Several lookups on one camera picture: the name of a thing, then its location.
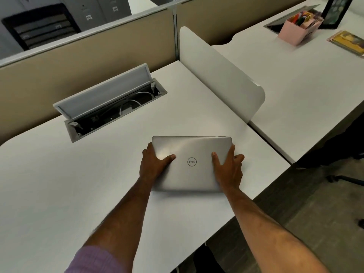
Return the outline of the person's left hand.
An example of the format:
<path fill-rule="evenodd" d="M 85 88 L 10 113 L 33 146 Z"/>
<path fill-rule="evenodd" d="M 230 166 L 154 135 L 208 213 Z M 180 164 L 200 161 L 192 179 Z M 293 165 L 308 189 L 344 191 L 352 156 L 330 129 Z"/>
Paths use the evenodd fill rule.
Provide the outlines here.
<path fill-rule="evenodd" d="M 149 142 L 147 148 L 142 151 L 142 156 L 139 179 L 153 186 L 167 166 L 160 165 L 161 159 L 156 156 L 152 142 Z"/>

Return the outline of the person's right hand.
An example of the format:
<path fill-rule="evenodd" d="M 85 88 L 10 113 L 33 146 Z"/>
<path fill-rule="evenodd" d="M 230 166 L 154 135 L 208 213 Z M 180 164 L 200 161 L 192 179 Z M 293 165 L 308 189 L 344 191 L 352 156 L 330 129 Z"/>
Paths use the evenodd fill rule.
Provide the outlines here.
<path fill-rule="evenodd" d="M 227 193 L 230 190 L 239 189 L 242 173 L 242 162 L 244 160 L 244 155 L 238 154 L 234 155 L 235 145 L 231 145 L 225 162 L 221 164 L 221 169 L 219 171 L 214 171 L 215 178 L 221 188 L 223 193 Z"/>

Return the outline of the silver laptop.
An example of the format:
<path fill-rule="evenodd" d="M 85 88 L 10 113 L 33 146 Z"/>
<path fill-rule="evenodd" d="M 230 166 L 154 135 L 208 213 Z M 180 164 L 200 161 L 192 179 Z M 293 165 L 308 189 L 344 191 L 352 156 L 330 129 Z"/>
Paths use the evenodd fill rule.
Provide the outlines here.
<path fill-rule="evenodd" d="M 212 152 L 224 163 L 233 144 L 231 137 L 154 136 L 152 145 L 157 158 L 176 156 L 157 178 L 152 190 L 168 193 L 217 193 Z"/>

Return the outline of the person's right forearm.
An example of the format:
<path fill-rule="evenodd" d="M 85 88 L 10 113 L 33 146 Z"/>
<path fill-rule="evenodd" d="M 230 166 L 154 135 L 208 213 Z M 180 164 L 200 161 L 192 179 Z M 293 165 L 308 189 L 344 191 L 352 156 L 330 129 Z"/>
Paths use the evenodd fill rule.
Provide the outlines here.
<path fill-rule="evenodd" d="M 262 273 L 330 273 L 301 240 L 238 187 L 226 186 L 223 192 Z"/>

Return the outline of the white desk divider panel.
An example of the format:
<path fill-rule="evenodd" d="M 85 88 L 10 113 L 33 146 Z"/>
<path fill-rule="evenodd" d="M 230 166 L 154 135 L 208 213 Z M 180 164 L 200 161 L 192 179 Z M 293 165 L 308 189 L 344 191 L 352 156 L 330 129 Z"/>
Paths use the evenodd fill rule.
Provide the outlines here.
<path fill-rule="evenodd" d="M 180 62 L 248 124 L 265 101 L 264 89 L 188 27 L 180 28 L 179 40 Z"/>

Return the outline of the black chair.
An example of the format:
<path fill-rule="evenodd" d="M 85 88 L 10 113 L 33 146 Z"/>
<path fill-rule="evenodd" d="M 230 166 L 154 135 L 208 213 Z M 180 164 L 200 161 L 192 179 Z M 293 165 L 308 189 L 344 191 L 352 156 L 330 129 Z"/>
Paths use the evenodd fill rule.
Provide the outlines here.
<path fill-rule="evenodd" d="M 205 243 L 194 252 L 193 262 L 196 273 L 226 273 Z"/>

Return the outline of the purple sleeve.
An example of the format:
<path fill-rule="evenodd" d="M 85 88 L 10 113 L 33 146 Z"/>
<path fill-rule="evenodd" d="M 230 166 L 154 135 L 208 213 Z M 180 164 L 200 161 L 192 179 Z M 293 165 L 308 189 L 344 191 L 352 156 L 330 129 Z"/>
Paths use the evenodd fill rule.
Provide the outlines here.
<path fill-rule="evenodd" d="M 125 267 L 97 246 L 80 248 L 64 273 L 126 273 Z"/>

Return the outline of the black office chair base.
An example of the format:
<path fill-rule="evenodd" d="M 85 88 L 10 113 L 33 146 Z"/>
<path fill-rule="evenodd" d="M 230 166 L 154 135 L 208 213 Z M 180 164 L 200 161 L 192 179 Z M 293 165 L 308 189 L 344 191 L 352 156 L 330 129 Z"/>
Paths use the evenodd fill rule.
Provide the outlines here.
<path fill-rule="evenodd" d="M 364 153 L 361 153 L 359 155 L 355 155 L 355 156 L 353 156 L 353 158 L 355 160 L 364 159 Z M 326 176 L 326 180 L 329 183 L 335 183 L 335 182 L 339 182 L 340 180 L 343 180 L 343 181 L 346 181 L 346 182 L 353 183 L 353 184 L 364 187 L 364 180 L 355 179 L 355 178 L 351 178 L 351 177 L 344 176 L 344 175 L 336 175 L 336 176 L 335 175 L 328 175 L 328 176 Z"/>

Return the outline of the beige partition panel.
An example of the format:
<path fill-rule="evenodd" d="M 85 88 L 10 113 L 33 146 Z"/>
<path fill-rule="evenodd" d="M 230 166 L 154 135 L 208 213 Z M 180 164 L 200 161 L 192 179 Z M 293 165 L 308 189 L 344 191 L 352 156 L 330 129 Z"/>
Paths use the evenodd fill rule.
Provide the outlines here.
<path fill-rule="evenodd" d="M 229 42 L 244 29 L 306 0 L 186 0 L 177 5 L 177 26 L 210 45 Z"/>
<path fill-rule="evenodd" d="M 162 9 L 0 68 L 0 146 L 59 115 L 53 104 L 146 63 L 176 60 L 172 9 Z"/>

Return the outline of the pink desk organiser box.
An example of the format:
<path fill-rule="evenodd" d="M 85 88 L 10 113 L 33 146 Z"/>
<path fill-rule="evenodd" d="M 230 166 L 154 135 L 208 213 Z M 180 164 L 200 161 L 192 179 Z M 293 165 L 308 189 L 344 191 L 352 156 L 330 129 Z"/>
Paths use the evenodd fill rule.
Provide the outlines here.
<path fill-rule="evenodd" d="M 316 25 L 312 26 L 311 28 L 303 29 L 286 20 L 283 28 L 278 34 L 278 38 L 289 43 L 292 46 L 298 46 L 306 39 L 311 38 L 321 24 L 322 22 L 316 23 Z"/>

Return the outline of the grey file cabinet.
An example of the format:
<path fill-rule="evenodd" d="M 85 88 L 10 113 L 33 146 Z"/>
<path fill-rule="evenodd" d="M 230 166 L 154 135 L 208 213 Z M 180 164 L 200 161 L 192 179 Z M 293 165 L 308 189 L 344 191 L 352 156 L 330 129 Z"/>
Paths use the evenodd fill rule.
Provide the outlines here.
<path fill-rule="evenodd" d="M 128 0 L 61 0 L 81 31 L 99 27 L 128 16 Z"/>

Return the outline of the bunch of coloured pens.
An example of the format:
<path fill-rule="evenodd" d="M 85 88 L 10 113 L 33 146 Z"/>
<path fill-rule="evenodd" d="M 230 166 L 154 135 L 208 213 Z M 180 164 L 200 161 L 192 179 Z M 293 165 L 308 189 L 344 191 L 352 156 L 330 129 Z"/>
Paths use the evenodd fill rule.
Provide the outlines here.
<path fill-rule="evenodd" d="M 311 28 L 312 26 L 316 25 L 316 23 L 323 22 L 323 20 L 324 19 L 319 15 L 309 11 L 302 11 L 288 18 L 288 22 L 303 29 Z"/>

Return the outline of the yellow book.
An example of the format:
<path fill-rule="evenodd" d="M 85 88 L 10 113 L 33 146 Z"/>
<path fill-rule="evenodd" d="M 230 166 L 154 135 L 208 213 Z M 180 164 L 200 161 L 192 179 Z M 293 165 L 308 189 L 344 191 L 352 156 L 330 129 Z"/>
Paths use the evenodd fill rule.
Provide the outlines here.
<path fill-rule="evenodd" d="M 329 37 L 327 41 L 355 54 L 356 56 L 364 58 L 364 39 L 349 31 L 339 31 Z"/>

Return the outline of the black tablet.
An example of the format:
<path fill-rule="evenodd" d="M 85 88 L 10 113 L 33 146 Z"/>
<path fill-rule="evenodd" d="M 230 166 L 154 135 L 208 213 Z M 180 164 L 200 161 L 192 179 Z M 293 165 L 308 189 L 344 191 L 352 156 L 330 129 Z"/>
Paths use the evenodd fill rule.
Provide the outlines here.
<path fill-rule="evenodd" d="M 337 29 L 353 0 L 328 0 L 321 17 L 319 29 Z"/>

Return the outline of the grey partition post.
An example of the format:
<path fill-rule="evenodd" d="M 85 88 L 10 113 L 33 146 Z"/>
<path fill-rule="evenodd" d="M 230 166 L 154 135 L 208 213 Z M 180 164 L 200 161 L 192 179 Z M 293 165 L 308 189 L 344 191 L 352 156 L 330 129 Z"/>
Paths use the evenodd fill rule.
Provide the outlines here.
<path fill-rule="evenodd" d="M 174 44 L 175 44 L 175 59 L 180 60 L 180 47 L 179 47 L 179 29 L 178 29 L 178 15 L 177 15 L 178 5 L 174 4 L 171 6 L 173 14 L 173 25 L 174 25 Z"/>

